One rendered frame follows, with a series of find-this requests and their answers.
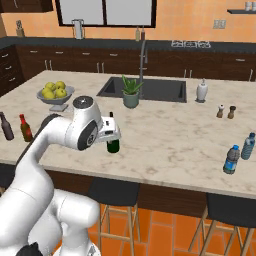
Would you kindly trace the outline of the dark plastic bottle blue label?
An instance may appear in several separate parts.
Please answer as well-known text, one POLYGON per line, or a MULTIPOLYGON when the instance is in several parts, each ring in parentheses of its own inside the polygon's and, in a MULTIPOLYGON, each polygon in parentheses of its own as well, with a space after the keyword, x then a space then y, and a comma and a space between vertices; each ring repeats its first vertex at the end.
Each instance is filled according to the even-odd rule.
POLYGON ((233 174, 236 169, 237 162, 240 158, 240 150, 238 145, 234 145, 227 153, 227 157, 223 166, 226 174, 233 174))

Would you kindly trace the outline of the dark grey sink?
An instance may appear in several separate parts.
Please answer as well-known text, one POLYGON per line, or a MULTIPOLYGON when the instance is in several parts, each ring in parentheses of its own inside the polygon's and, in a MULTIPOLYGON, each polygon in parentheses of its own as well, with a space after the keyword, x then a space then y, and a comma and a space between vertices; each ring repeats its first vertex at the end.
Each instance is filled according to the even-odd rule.
MULTIPOLYGON (((100 97, 122 98, 124 83, 121 77, 110 77, 98 92, 100 97)), ((187 102, 186 82, 179 80, 144 79, 141 86, 143 100, 187 102)))

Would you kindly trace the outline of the clear blue plastic bottle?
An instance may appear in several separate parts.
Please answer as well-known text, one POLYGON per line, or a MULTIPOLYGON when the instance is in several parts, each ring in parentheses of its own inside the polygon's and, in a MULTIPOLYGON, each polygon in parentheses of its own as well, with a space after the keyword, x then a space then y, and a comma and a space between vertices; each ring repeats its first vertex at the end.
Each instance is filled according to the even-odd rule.
POLYGON ((243 145, 243 149, 241 152, 241 158, 243 160, 248 160, 250 158, 254 145, 255 145, 255 133, 251 132, 249 136, 245 139, 245 142, 243 145))

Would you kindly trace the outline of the knife block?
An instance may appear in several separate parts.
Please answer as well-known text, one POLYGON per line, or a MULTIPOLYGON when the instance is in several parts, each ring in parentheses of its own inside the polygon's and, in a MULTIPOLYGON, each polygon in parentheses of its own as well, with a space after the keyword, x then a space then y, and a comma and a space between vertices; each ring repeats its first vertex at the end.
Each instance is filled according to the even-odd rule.
POLYGON ((24 37, 25 36, 25 32, 24 29, 22 27, 22 22, 20 20, 16 21, 16 34, 18 37, 24 37))

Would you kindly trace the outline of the black seat wooden stool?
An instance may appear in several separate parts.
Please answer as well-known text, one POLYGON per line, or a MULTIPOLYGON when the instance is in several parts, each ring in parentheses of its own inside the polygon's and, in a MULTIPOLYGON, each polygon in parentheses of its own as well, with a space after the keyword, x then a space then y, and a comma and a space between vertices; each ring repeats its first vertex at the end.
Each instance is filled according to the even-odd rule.
POLYGON ((199 256, 228 256, 235 237, 240 243, 240 256, 246 256, 256 230, 256 199, 207 193, 206 201, 188 251, 192 250, 199 233, 202 233, 203 246, 199 256), (215 230, 231 233, 223 255, 207 251, 215 230))
POLYGON ((100 204, 104 204, 104 211, 98 218, 98 247, 102 249, 102 238, 122 240, 130 243, 130 254, 135 256, 134 228, 137 228, 138 241, 141 241, 138 213, 138 193, 140 184, 95 177, 89 187, 87 196, 100 204), (128 218, 128 236, 110 233, 110 213, 126 214, 128 218))

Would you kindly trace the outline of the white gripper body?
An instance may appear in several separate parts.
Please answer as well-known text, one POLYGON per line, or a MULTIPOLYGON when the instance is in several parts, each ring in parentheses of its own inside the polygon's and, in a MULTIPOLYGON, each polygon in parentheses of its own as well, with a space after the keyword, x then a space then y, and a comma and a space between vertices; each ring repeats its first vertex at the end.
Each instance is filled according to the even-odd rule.
POLYGON ((116 127, 114 130, 106 130, 105 128, 102 128, 98 131, 96 142, 110 142, 114 140, 119 140, 121 138, 121 132, 118 127, 116 127))

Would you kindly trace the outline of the white soap dispenser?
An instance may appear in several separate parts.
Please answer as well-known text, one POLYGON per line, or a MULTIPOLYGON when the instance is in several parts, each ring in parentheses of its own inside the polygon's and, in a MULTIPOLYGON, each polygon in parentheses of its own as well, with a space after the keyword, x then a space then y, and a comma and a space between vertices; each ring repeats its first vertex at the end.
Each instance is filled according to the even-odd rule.
POLYGON ((204 103, 207 92, 208 92, 208 85, 206 84, 205 79, 202 79, 202 82, 197 86, 196 100, 200 103, 204 103))

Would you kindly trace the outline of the white gas hob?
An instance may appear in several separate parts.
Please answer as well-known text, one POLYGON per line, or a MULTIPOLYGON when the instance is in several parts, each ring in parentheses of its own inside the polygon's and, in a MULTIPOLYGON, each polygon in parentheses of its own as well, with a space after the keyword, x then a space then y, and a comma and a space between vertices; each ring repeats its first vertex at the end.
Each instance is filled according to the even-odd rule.
POLYGON ((209 41, 186 41, 186 40, 172 40, 171 47, 176 48, 211 48, 209 41))

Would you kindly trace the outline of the grey tall tap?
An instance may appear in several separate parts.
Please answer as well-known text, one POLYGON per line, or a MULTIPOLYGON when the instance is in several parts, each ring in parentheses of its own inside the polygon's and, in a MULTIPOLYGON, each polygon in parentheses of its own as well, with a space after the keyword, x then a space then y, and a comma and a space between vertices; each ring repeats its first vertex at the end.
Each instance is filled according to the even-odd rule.
MULTIPOLYGON (((147 41, 144 40, 141 45, 140 67, 139 67, 139 83, 143 83, 144 65, 148 63, 148 47, 147 41)), ((140 87, 140 99, 143 99, 143 86, 140 87)))

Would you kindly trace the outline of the dark wall shelf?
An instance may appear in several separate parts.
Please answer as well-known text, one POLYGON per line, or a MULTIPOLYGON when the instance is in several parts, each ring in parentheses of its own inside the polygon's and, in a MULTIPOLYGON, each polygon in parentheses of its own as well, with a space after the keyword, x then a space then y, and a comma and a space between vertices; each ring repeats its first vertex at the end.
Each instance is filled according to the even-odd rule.
POLYGON ((235 14, 235 15, 256 15, 256 11, 253 10, 245 10, 245 9, 227 9, 227 12, 230 14, 235 14))

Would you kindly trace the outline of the dark brown cupboard run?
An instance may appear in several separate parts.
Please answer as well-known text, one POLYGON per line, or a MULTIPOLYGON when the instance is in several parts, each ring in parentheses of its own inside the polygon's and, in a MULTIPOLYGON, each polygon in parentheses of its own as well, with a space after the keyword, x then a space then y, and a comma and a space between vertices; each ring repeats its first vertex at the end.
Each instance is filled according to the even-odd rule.
MULTIPOLYGON (((25 79, 44 70, 139 75, 140 50, 55 46, 16 47, 25 79)), ((256 54, 148 49, 143 75, 256 81, 256 54)))

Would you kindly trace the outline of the black framed window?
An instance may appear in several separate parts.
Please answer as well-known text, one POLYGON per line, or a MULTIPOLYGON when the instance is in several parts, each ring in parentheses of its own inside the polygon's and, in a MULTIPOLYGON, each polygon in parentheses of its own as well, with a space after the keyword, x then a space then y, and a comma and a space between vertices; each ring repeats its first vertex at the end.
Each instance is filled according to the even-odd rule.
POLYGON ((156 26, 156 0, 55 0, 60 26, 156 26))

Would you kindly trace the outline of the dark brown wall cupboard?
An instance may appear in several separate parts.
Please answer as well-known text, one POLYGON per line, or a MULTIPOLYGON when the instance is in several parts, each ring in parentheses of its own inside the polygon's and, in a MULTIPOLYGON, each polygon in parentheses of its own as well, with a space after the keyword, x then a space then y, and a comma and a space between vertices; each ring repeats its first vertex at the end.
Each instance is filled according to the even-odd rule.
POLYGON ((52 0, 0 0, 0 13, 44 13, 52 10, 52 0))

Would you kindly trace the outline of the dark brown drawer stack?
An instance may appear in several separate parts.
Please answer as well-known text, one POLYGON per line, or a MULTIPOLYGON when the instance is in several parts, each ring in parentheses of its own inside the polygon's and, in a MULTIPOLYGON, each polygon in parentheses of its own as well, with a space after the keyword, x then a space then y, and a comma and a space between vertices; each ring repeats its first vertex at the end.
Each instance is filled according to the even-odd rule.
POLYGON ((24 82, 16 48, 0 49, 0 97, 24 82))

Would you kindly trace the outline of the green plant in grey pot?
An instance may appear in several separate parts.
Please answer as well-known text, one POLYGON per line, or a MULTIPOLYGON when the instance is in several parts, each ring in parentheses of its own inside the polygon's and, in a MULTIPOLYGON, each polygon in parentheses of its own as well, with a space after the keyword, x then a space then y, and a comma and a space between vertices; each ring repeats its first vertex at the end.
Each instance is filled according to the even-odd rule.
POLYGON ((130 109, 136 108, 139 104, 139 92, 143 83, 137 83, 135 79, 128 79, 122 76, 124 87, 123 92, 123 104, 130 109))

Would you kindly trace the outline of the red-brown glass bottle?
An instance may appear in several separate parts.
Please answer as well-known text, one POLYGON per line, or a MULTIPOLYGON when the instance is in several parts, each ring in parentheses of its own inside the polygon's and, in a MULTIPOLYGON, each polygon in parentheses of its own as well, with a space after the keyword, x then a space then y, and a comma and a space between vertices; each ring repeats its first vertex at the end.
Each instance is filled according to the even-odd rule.
POLYGON ((30 142, 33 139, 30 126, 26 122, 25 117, 24 117, 23 114, 20 114, 19 117, 20 117, 20 121, 21 121, 20 129, 21 129, 24 141, 25 142, 30 142))

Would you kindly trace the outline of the grey pitcher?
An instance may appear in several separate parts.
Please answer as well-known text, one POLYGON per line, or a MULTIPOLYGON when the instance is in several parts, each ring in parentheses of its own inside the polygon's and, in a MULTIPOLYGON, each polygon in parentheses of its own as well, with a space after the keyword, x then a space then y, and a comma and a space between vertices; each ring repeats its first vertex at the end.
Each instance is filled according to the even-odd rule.
POLYGON ((84 20, 83 19, 73 19, 72 20, 74 37, 78 40, 82 40, 84 38, 84 20))

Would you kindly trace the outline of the grey fruit bowl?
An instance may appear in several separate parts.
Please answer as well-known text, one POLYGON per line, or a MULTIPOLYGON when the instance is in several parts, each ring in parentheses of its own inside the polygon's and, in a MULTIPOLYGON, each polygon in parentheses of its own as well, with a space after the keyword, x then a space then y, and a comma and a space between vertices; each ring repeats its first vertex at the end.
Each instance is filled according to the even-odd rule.
POLYGON ((72 86, 67 86, 66 92, 67 95, 63 98, 45 99, 42 95, 42 91, 38 91, 37 98, 40 99, 43 103, 51 105, 50 111, 63 112, 68 107, 67 101, 74 93, 74 88, 72 86))

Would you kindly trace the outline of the dark brown glass bottle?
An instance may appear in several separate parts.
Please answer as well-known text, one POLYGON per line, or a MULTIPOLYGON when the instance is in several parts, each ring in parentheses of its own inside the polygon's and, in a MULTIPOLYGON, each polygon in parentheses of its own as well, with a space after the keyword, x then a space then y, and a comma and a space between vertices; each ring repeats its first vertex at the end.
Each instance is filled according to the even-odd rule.
POLYGON ((0 119, 1 119, 1 127, 4 132, 5 138, 7 140, 13 140, 14 134, 11 128, 10 123, 6 120, 6 117, 3 112, 0 112, 0 119))

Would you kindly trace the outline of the dark green glass bottle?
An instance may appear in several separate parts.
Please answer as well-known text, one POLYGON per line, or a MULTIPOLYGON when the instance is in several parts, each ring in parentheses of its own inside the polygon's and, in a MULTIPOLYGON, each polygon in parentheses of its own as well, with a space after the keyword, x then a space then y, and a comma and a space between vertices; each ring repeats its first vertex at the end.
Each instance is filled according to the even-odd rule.
MULTIPOLYGON (((114 125, 113 125, 113 113, 109 113, 110 120, 106 122, 106 126, 108 127, 106 134, 112 134, 114 132, 114 125)), ((109 153, 117 153, 120 149, 119 140, 112 140, 107 142, 107 151, 109 153)))

